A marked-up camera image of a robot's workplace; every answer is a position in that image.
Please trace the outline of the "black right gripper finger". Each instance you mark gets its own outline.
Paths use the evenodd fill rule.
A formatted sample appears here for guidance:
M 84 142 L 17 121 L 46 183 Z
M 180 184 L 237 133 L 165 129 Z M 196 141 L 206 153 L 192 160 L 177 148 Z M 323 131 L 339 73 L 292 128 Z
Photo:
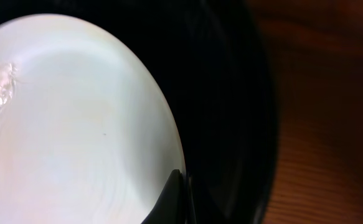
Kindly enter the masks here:
M 184 179 L 178 169 L 174 169 L 155 206 L 142 224 L 184 224 Z

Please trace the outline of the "light blue plate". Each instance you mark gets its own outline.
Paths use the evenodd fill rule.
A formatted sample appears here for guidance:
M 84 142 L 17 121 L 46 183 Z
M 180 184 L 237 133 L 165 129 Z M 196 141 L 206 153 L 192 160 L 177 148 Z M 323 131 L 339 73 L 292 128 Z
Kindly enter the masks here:
M 142 223 L 184 169 L 168 103 L 124 43 L 70 16 L 0 25 L 0 223 Z

